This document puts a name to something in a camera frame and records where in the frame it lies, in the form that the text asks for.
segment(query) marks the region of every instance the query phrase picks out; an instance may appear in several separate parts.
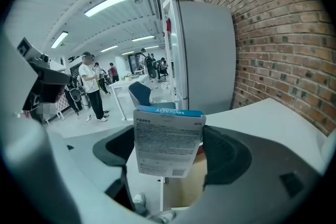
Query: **white refrigerator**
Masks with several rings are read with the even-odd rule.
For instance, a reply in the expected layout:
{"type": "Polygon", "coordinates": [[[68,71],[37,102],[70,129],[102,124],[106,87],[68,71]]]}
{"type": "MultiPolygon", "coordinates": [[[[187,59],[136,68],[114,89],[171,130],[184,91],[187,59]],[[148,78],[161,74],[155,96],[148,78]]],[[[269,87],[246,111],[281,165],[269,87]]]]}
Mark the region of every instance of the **white refrigerator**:
{"type": "Polygon", "coordinates": [[[205,114],[229,110],[236,69],[230,10],[171,0],[169,19],[177,108],[205,114]]]}

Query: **white ceiling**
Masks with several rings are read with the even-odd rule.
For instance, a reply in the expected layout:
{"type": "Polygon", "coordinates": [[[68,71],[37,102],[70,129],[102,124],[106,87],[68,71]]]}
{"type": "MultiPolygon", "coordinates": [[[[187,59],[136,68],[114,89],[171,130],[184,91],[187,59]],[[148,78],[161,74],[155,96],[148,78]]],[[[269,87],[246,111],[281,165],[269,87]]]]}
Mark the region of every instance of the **white ceiling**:
{"type": "Polygon", "coordinates": [[[155,15],[152,0],[142,4],[128,0],[92,17],[84,12],[103,0],[15,0],[5,21],[5,31],[16,46],[23,37],[51,56],[76,56],[88,50],[94,54],[118,45],[119,52],[142,47],[164,47],[162,23],[155,15]],[[69,35],[56,49],[51,45],[62,31],[69,35]],[[134,38],[154,35],[149,41],[134,38]]]}

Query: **blue chair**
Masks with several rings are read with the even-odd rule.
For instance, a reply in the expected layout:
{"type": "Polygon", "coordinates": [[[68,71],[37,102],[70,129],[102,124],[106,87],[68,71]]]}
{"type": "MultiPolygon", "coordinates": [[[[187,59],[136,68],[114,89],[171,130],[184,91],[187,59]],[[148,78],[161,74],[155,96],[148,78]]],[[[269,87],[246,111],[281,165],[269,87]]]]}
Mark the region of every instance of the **blue chair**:
{"type": "Polygon", "coordinates": [[[151,103],[149,101],[149,96],[151,95],[151,89],[139,82],[131,84],[128,87],[128,91],[130,93],[130,96],[132,98],[135,107],[137,107],[138,105],[146,105],[146,106],[155,106],[157,108],[175,109],[174,102],[151,103]]]}

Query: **door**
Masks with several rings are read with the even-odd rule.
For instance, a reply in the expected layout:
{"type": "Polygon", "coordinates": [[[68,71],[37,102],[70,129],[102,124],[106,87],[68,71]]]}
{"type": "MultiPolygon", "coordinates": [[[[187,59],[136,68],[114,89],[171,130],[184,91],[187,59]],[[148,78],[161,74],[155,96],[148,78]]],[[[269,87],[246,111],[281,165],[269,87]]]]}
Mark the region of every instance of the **door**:
{"type": "Polygon", "coordinates": [[[176,0],[171,0],[169,19],[171,21],[171,43],[174,59],[174,73],[176,78],[176,99],[178,109],[188,109],[187,105],[187,73],[183,32],[180,12],[176,0]]]}
{"type": "Polygon", "coordinates": [[[128,55],[128,61],[129,61],[132,73],[134,73],[139,68],[142,68],[142,65],[140,64],[141,62],[140,56],[141,56],[141,53],[139,52],[137,54],[128,55]]]}

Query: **brick wall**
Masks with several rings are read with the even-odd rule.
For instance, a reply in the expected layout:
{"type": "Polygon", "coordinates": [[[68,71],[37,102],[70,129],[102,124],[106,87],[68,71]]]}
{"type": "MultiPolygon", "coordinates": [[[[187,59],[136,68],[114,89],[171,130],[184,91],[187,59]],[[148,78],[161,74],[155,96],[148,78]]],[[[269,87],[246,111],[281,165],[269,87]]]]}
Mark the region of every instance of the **brick wall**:
{"type": "Polygon", "coordinates": [[[336,42],[320,0],[204,1],[232,11],[233,108],[271,97],[328,135],[336,127],[336,42]]]}

